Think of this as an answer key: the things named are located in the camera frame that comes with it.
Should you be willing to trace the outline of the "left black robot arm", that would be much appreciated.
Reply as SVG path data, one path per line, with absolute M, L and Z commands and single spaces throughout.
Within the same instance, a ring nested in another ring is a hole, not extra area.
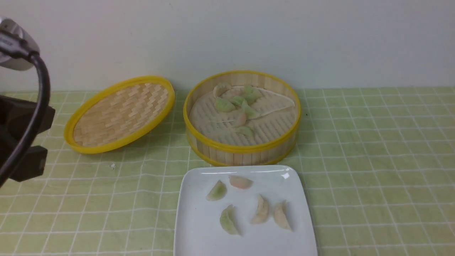
M 13 19 L 1 17 L 1 67 L 15 71 L 35 68 L 36 102 L 1 96 L 1 185 L 39 177 L 48 150 L 33 146 L 36 136 L 50 129 L 55 109 L 50 107 L 50 75 L 34 39 Z

